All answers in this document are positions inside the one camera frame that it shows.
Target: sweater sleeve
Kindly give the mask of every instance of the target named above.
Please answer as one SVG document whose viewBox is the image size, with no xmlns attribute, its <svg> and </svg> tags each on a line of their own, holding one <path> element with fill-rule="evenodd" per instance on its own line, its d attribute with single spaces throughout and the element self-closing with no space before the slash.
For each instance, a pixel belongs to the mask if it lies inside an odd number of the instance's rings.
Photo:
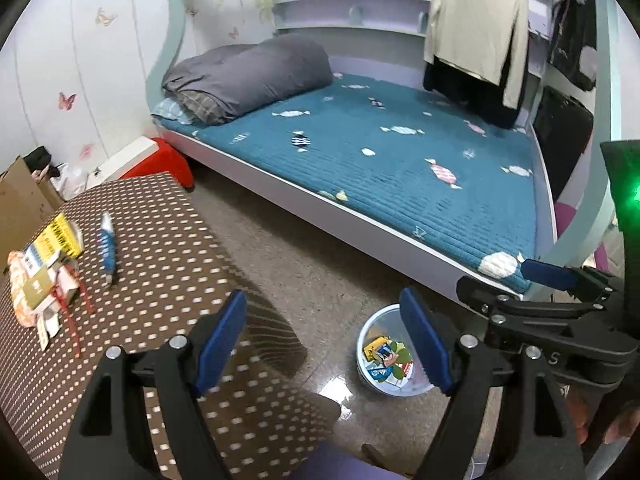
<svg viewBox="0 0 640 480">
<path fill-rule="evenodd" d="M 524 83 L 524 63 L 529 47 L 529 0 L 516 2 L 513 22 L 513 43 L 511 43 L 511 67 L 507 85 L 502 96 L 502 104 L 507 108 L 518 108 L 520 89 Z"/>
<path fill-rule="evenodd" d="M 424 37 L 424 60 L 427 63 L 433 64 L 433 57 L 435 51 L 435 37 L 438 25 L 438 17 L 440 15 L 440 6 L 442 0 L 431 0 L 429 6 L 429 21 L 427 22 L 427 31 Z"/>
</svg>

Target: mint green bed post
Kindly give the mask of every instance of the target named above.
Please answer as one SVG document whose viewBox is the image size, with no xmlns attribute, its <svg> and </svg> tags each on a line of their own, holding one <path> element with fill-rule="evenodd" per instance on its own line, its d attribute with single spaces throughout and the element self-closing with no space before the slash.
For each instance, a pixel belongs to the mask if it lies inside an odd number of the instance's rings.
<svg viewBox="0 0 640 480">
<path fill-rule="evenodd" d="M 146 78 L 146 104 L 149 106 L 149 110 L 152 110 L 163 98 L 162 78 L 174 63 L 184 36 L 184 26 L 186 24 L 184 0 L 168 0 L 168 3 L 169 24 L 164 45 L 155 65 Z"/>
<path fill-rule="evenodd" d="M 589 182 L 574 220 L 558 238 L 549 254 L 540 258 L 543 262 L 557 266 L 580 266 L 600 244 L 614 211 L 600 143 L 622 138 L 620 73 L 613 49 L 618 40 L 615 0 L 596 0 L 596 31 L 598 81 Z M 548 293 L 548 289 L 533 283 L 525 297 L 540 299 Z"/>
</svg>

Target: long sleeve shirt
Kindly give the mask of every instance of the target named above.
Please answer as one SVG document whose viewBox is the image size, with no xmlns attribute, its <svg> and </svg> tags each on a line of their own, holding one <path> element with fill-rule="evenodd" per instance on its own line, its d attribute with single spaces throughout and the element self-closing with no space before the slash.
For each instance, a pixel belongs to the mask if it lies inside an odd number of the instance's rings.
<svg viewBox="0 0 640 480">
<path fill-rule="evenodd" d="M 431 0 L 424 59 L 433 64 L 435 56 L 498 85 L 511 41 L 502 104 L 517 108 L 529 41 L 528 14 L 529 0 Z"/>
</svg>

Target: red stool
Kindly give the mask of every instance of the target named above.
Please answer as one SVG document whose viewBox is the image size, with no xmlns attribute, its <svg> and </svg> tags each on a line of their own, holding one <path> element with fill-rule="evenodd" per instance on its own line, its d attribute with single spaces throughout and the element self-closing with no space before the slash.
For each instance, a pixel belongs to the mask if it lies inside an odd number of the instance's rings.
<svg viewBox="0 0 640 480">
<path fill-rule="evenodd" d="M 158 144 L 158 150 L 127 171 L 121 178 L 168 171 L 188 193 L 193 191 L 193 175 L 185 158 L 175 148 L 172 148 L 166 140 L 160 137 L 154 137 L 152 140 Z"/>
</svg>

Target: plastic bucket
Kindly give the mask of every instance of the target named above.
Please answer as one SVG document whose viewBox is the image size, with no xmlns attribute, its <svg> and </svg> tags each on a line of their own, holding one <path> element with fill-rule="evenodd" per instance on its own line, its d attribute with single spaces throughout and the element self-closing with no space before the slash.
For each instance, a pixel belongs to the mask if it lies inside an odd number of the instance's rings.
<svg viewBox="0 0 640 480">
<path fill-rule="evenodd" d="M 379 383 L 373 380 L 371 375 L 369 375 L 369 372 L 367 372 L 366 367 L 368 363 L 364 357 L 362 349 L 366 344 L 381 335 L 386 335 L 393 341 L 400 341 L 404 343 L 414 359 L 414 372 L 411 375 L 411 378 L 407 381 L 407 384 L 402 388 L 393 386 L 386 381 L 384 383 Z M 402 323 L 402 318 L 400 317 L 400 305 L 397 303 L 386 306 L 382 310 L 377 311 L 364 324 L 364 327 L 362 327 L 362 330 L 360 331 L 358 344 L 356 346 L 356 363 L 360 379 L 364 384 L 377 392 L 391 397 L 412 397 L 425 394 L 433 388 L 433 384 L 430 383 L 429 378 L 422 369 L 422 364 L 416 355 L 414 345 L 411 342 L 411 338 L 409 338 L 409 334 L 404 327 L 404 323 Z"/>
</svg>

